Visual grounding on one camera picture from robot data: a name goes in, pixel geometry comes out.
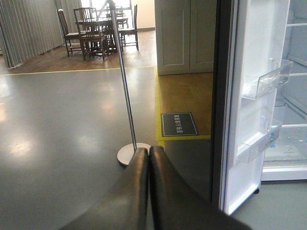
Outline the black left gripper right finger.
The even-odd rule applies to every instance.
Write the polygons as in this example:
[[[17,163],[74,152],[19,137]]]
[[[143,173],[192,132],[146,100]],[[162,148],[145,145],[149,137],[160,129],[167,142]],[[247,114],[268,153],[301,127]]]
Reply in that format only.
[[[149,176],[155,229],[250,229],[197,194],[180,176],[161,146],[150,147]]]

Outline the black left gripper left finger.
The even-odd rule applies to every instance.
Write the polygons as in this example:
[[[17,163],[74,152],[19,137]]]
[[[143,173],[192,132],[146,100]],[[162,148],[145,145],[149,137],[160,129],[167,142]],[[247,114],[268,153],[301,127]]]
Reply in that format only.
[[[63,230],[144,230],[148,204],[149,156],[137,148],[124,173],[105,196]]]

